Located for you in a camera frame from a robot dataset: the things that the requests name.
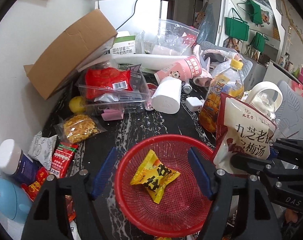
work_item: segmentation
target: basket rim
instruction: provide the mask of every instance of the basket rim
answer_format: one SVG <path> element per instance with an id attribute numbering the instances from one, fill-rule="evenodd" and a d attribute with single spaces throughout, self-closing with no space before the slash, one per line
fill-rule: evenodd
<path id="1" fill-rule="evenodd" d="M 160 230 L 157 228 L 151 228 L 150 226 L 148 226 L 147 224 L 141 222 L 136 218 L 136 216 L 128 207 L 125 198 L 122 194 L 122 177 L 125 168 L 128 162 L 130 161 L 130 159 L 132 158 L 132 156 L 134 156 L 140 149 L 152 143 L 157 143 L 161 141 L 173 141 L 173 140 L 178 140 L 181 142 L 193 144 L 195 147 L 199 148 L 200 150 L 208 154 L 209 157 L 213 154 L 213 150 L 210 147 L 208 147 L 206 144 L 185 135 L 179 135 L 179 134 L 155 135 L 153 137 L 144 139 L 143 141 L 131 147 L 120 160 L 115 174 L 115 180 L 114 180 L 115 197 L 120 207 L 120 210 L 133 225 L 138 227 L 143 232 L 153 236 L 183 237 L 183 236 L 191 235 L 197 231 L 200 231 L 205 222 L 205 221 L 200 222 L 190 228 L 182 229 L 182 230 Z"/>

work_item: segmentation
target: basket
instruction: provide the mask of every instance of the basket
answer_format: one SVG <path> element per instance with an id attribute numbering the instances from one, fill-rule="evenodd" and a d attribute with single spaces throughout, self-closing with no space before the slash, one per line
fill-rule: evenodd
<path id="1" fill-rule="evenodd" d="M 193 138 L 166 134 L 141 141 L 120 161 L 115 175 L 116 201 L 127 219 L 145 233 L 183 237 L 202 228 L 211 201 L 202 195 L 188 163 L 187 151 L 192 146 L 207 160 L 213 153 L 207 145 Z M 129 184 L 150 149 L 168 168 L 181 173 L 165 188 L 159 204 L 153 202 L 142 185 Z"/>

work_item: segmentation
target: green bag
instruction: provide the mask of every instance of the green bag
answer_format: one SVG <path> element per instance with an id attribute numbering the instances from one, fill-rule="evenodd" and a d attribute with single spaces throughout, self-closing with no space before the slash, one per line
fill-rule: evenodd
<path id="1" fill-rule="evenodd" d="M 263 34 L 256 32 L 256 35 L 253 38 L 250 45 L 252 45 L 258 51 L 263 52 L 264 47 L 265 47 L 265 40 L 269 40 L 269 39 L 267 37 L 263 36 Z"/>
<path id="2" fill-rule="evenodd" d="M 225 18 L 225 34 L 229 37 L 239 39 L 241 41 L 248 41 L 249 25 L 243 21 L 238 12 L 232 8 L 233 17 Z"/>
<path id="3" fill-rule="evenodd" d="M 262 13 L 260 10 L 260 6 L 255 3 L 253 0 L 247 0 L 246 3 L 238 3 L 239 4 L 245 4 L 248 6 L 249 11 L 246 11 L 242 7 L 239 6 L 239 8 L 243 9 L 249 16 L 250 20 L 255 24 L 263 24 L 262 20 Z"/>

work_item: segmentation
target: white jar lid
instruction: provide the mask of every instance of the white jar lid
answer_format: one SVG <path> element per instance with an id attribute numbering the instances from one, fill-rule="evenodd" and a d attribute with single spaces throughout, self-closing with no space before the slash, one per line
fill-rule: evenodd
<path id="1" fill-rule="evenodd" d="M 9 175 L 16 172 L 21 149 L 13 139 L 7 139 L 0 145 L 0 169 Z"/>

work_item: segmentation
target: lemon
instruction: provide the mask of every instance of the lemon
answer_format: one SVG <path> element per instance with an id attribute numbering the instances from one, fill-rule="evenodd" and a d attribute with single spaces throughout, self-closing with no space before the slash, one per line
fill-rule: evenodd
<path id="1" fill-rule="evenodd" d="M 69 101 L 69 109 L 74 114 L 85 112 L 86 108 L 84 107 L 84 105 L 85 100 L 81 96 L 74 97 Z"/>

